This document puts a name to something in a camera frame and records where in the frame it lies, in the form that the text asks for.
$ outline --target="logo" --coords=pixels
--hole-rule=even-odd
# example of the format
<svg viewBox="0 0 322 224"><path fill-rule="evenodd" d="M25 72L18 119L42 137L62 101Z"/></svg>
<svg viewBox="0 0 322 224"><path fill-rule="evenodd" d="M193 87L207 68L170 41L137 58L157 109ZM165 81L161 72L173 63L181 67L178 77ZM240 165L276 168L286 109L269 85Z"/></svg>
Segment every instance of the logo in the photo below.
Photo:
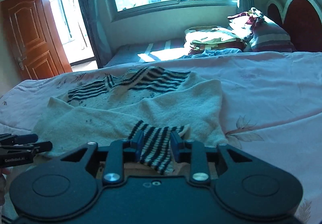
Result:
<svg viewBox="0 0 322 224"><path fill-rule="evenodd" d="M20 157L20 158L16 158L16 159L8 159L8 160L4 160L5 162L14 162L14 161L24 161L25 157Z"/></svg>

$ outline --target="striped pillow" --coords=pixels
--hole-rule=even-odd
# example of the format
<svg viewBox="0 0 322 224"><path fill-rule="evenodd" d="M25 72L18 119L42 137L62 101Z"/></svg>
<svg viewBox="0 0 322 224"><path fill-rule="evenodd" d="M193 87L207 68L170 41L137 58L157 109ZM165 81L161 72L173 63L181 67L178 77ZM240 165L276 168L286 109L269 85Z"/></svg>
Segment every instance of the striped pillow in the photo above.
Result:
<svg viewBox="0 0 322 224"><path fill-rule="evenodd" d="M277 51L293 52L294 45L291 43L289 34L275 22L264 16L265 22L253 31L250 46L254 52Z"/></svg>

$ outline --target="door handle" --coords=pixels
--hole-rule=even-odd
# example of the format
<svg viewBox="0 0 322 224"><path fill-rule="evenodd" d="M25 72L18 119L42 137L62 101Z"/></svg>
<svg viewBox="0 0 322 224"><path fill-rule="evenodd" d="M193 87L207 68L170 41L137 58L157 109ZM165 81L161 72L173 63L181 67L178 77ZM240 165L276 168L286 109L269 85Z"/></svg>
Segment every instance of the door handle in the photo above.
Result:
<svg viewBox="0 0 322 224"><path fill-rule="evenodd" d="M21 70L24 70L25 67L24 67L24 64L23 64L23 61L26 59L27 57L24 57L24 58L20 58L18 57L17 60L18 60L18 63L19 63L19 66L21 68Z"/></svg>

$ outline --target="striped bed sheet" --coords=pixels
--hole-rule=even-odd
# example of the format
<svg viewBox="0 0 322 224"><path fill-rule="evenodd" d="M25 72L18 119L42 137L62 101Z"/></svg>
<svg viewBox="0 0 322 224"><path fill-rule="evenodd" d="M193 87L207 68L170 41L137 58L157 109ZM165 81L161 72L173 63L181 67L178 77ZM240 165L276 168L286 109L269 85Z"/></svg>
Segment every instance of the striped bed sheet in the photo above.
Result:
<svg viewBox="0 0 322 224"><path fill-rule="evenodd" d="M177 59L186 53L183 49L184 39L172 39L155 43L131 44L118 48L115 56L104 67L125 63L152 62Z"/></svg>

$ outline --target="bed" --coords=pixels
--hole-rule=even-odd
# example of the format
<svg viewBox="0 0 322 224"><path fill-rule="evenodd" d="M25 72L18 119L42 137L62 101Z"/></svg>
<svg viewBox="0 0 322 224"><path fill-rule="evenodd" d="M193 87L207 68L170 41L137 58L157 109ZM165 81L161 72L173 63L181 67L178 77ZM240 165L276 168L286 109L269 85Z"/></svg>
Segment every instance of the bed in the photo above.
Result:
<svg viewBox="0 0 322 224"><path fill-rule="evenodd" d="M24 81L0 99L0 134L30 133L51 96L65 94L107 74L119 77L128 69L150 66L195 72L203 79L221 82L219 121L227 142L296 176L304 188L296 216L305 224L318 224L322 220L322 12L314 0L288 0L285 7L272 0L267 16L276 23L280 21L278 24L289 32L297 52L136 62ZM7 188L28 167L15 168L7 178ZM151 173L147 168L138 168ZM178 168L176 174L184 174L185 170L184 166ZM137 171L129 167L129 174L132 173ZM8 194L5 197L2 214L6 219L14 219Z"/></svg>

